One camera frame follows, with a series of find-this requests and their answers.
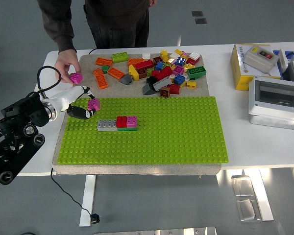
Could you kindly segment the person's right hand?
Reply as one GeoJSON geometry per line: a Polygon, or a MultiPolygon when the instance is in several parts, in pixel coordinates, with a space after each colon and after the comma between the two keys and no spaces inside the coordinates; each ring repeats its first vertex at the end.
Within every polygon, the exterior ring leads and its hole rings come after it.
{"type": "Polygon", "coordinates": [[[81,73],[81,66],[78,61],[77,53],[73,49],[65,50],[58,53],[58,57],[54,67],[60,72],[56,72],[56,79],[63,83],[73,84],[69,75],[70,66],[73,66],[75,72],[81,73]]]}

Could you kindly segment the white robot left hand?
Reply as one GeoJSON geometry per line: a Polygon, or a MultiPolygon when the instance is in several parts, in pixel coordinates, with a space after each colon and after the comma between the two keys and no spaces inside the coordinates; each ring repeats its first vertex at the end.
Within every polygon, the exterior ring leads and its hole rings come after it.
{"type": "Polygon", "coordinates": [[[90,98],[94,99],[91,90],[86,86],[74,86],[42,100],[43,106],[48,113],[49,120],[56,120],[60,112],[66,111],[69,116],[78,119],[89,119],[96,112],[95,108],[86,110],[71,104],[79,99],[83,94],[87,94],[90,98]]]}

